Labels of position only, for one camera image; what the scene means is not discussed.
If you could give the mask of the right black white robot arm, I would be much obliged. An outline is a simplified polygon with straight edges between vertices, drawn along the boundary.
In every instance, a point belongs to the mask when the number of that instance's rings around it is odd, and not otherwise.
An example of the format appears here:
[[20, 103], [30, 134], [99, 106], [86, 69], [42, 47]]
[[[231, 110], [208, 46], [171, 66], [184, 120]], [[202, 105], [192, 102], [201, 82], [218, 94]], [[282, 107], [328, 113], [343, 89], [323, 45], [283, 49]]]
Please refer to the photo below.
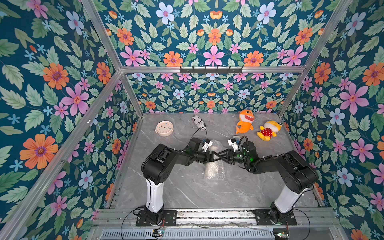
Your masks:
[[259, 175], [270, 172], [280, 174], [285, 186], [271, 203], [267, 219], [274, 225], [287, 221], [300, 197], [310, 191], [319, 179], [317, 172], [296, 152], [259, 157], [256, 146], [249, 141], [234, 150], [233, 147], [220, 152], [212, 151], [213, 160], [230, 165], [243, 164], [247, 172]]

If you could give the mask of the clear bubble wrap sheet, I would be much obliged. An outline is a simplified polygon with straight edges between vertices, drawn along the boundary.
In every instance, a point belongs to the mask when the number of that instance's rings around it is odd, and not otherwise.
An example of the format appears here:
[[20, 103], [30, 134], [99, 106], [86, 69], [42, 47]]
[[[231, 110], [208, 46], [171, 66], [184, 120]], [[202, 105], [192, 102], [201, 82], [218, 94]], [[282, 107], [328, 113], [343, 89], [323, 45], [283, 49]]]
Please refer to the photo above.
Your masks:
[[[210, 146], [210, 152], [219, 153], [223, 150], [226, 150], [223, 144], [217, 140], [212, 140], [212, 145]], [[224, 180], [226, 178], [225, 174], [225, 162], [220, 160], [217, 155], [213, 155], [214, 162], [209, 162], [205, 164], [204, 178], [211, 181]]]

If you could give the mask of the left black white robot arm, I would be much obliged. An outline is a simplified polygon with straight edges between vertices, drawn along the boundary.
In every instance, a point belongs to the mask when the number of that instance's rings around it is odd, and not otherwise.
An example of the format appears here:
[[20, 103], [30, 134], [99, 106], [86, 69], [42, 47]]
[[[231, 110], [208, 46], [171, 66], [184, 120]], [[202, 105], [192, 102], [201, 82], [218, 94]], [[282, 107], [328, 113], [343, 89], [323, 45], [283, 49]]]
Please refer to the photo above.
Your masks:
[[164, 183], [170, 176], [175, 165], [189, 166], [194, 162], [206, 164], [223, 161], [232, 164], [233, 148], [216, 152], [210, 150], [212, 141], [191, 138], [182, 150], [176, 150], [159, 144], [144, 160], [141, 170], [147, 183], [147, 201], [141, 218], [152, 224], [158, 225], [164, 219]]

